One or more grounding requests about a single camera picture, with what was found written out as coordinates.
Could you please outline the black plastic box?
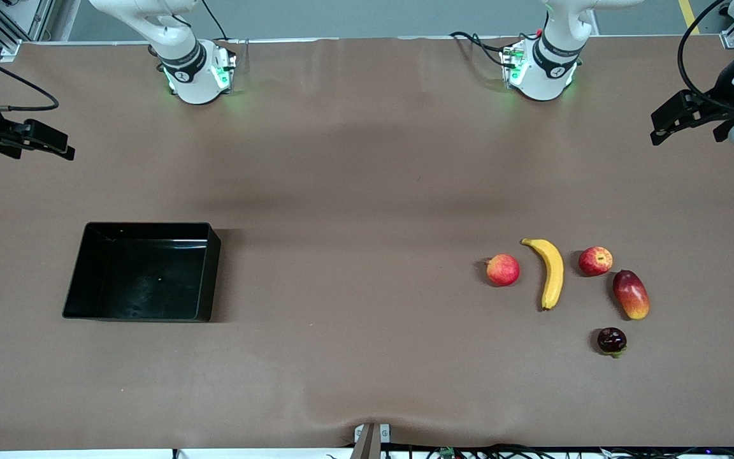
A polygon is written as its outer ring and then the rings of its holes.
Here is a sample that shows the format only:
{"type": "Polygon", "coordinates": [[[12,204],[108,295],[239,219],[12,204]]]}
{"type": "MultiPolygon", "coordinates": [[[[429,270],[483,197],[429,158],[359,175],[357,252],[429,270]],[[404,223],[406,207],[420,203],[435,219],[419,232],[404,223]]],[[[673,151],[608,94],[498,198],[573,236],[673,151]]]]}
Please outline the black plastic box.
{"type": "Polygon", "coordinates": [[[221,247],[206,222],[89,222],[63,316],[207,323],[221,247]]]}

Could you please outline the red yellow apple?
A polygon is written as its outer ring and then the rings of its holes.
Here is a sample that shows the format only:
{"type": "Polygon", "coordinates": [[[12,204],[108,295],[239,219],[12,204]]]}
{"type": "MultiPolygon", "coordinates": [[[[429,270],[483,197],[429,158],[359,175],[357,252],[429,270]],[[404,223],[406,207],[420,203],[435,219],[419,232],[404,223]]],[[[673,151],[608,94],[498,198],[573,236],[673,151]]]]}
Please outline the red yellow apple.
{"type": "Polygon", "coordinates": [[[614,265],[614,257],[605,247],[589,247],[579,255],[579,270],[588,277],[606,274],[611,270],[612,265],[614,265]]]}

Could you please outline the yellow banana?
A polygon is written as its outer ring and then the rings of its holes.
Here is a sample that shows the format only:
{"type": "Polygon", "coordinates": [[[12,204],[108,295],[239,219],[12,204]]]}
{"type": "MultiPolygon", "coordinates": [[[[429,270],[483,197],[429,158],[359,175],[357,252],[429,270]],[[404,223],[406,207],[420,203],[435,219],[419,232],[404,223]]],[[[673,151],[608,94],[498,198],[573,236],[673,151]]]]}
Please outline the yellow banana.
{"type": "Polygon", "coordinates": [[[530,247],[542,259],[545,267],[545,282],[540,306],[542,310],[553,310],[559,302],[565,281],[565,265],[558,247],[547,239],[541,238],[522,238],[519,243],[530,247]]]}

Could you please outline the red apple left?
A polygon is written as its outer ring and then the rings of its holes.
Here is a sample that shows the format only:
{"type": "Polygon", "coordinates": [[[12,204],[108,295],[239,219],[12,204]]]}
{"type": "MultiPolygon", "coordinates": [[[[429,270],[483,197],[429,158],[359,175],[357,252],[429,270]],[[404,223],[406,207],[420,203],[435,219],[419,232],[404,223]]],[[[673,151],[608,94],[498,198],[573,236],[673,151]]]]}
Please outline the red apple left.
{"type": "Polygon", "coordinates": [[[486,260],[486,276],[492,285],[506,287],[518,281],[521,264],[510,254],[498,254],[486,260]]]}

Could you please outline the red yellow mango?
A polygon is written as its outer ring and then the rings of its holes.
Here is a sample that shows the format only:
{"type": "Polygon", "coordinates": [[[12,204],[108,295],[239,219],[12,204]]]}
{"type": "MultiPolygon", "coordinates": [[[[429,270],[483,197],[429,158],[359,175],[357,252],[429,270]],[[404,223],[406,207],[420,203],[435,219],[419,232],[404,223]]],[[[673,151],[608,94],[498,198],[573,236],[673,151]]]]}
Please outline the red yellow mango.
{"type": "Polygon", "coordinates": [[[612,291],[623,312],[631,320],[642,320],[650,312],[651,303],[644,283],[630,270],[615,273],[612,291]]]}

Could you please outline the dark purple mangosteen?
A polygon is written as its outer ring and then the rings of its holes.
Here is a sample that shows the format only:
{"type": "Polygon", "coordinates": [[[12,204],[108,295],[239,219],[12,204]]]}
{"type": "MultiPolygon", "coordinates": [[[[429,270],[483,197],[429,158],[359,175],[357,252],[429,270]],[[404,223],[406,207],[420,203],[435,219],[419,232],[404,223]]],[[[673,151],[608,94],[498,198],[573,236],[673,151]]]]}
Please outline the dark purple mangosteen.
{"type": "Polygon", "coordinates": [[[628,347],[626,334],[618,328],[608,326],[602,328],[595,338],[600,354],[612,358],[619,358],[628,347]]]}

